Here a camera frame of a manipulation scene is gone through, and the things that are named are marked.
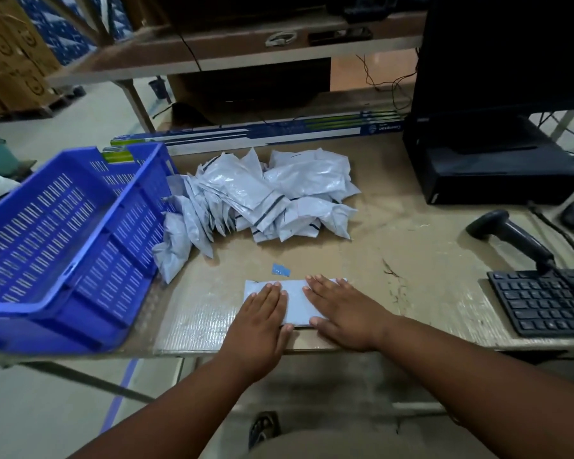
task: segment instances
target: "forearm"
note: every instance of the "forearm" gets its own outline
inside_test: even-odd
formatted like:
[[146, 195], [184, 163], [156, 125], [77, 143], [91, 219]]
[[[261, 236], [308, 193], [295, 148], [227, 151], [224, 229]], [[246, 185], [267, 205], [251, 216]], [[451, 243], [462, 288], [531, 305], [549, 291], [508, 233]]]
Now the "forearm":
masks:
[[406, 317], [379, 350], [500, 457], [574, 458], [574, 383]]
[[215, 358], [72, 457], [197, 458], [248, 382]]

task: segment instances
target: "hand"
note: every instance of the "hand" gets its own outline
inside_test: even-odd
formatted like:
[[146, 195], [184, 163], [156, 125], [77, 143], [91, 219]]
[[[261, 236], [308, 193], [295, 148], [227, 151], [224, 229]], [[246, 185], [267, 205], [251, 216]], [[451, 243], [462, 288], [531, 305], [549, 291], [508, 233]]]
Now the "hand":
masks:
[[266, 284], [251, 293], [228, 329], [217, 359], [229, 361], [248, 385], [276, 367], [289, 341], [292, 324], [281, 324], [287, 311], [287, 292], [281, 284]]
[[356, 290], [343, 278], [337, 282], [315, 275], [306, 276], [306, 298], [327, 317], [313, 317], [320, 334], [355, 351], [378, 350], [387, 319], [392, 314], [379, 303]]

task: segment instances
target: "black barcode scanner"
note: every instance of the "black barcode scanner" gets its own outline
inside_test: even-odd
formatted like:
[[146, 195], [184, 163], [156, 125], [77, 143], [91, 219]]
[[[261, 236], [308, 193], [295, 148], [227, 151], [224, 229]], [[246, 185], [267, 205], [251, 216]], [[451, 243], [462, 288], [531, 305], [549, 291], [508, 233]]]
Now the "black barcode scanner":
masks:
[[553, 263], [555, 257], [546, 246], [511, 222], [508, 217], [510, 217], [508, 211], [496, 209], [476, 219], [466, 227], [466, 231], [478, 240], [485, 240], [489, 235], [495, 235], [535, 261], [539, 267], [546, 268], [548, 264]]

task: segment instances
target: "person's left hand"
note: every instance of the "person's left hand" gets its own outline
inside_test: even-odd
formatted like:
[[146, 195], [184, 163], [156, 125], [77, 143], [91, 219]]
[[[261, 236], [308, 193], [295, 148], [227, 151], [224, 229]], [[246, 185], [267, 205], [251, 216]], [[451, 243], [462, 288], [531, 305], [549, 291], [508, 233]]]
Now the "person's left hand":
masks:
[[246, 299], [228, 329], [218, 359], [229, 361], [248, 384], [264, 378], [281, 359], [292, 324], [281, 328], [287, 311], [287, 292], [276, 282]]

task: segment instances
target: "keyboard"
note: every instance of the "keyboard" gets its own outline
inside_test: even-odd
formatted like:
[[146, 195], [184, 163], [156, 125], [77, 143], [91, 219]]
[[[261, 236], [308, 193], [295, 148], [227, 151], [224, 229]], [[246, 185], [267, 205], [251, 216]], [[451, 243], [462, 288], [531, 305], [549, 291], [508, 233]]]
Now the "keyboard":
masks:
[[[574, 281], [574, 270], [563, 270]], [[489, 272], [491, 287], [522, 337], [574, 337], [574, 292], [554, 272]]]

